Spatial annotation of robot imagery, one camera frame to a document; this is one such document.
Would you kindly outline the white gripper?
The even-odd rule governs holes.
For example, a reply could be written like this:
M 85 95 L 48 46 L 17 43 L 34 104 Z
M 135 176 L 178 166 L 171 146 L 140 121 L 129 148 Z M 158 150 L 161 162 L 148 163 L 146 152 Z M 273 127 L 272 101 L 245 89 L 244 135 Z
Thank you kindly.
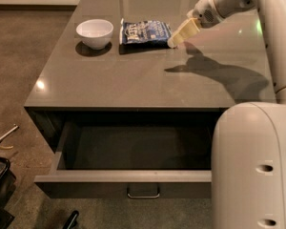
M 200 32 L 200 28 L 211 28 L 223 21 L 219 14 L 215 0 L 199 0 L 192 10 L 187 13 L 186 19 L 168 39 L 168 46 L 175 48 L 187 39 Z

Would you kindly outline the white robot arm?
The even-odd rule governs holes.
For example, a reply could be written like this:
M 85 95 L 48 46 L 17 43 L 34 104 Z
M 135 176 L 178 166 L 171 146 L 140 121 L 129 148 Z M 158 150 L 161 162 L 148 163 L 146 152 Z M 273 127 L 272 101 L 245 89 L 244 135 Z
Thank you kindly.
M 212 228 L 286 229 L 286 0 L 199 0 L 169 40 L 256 9 L 276 102 L 237 104 L 218 119 L 212 146 Z

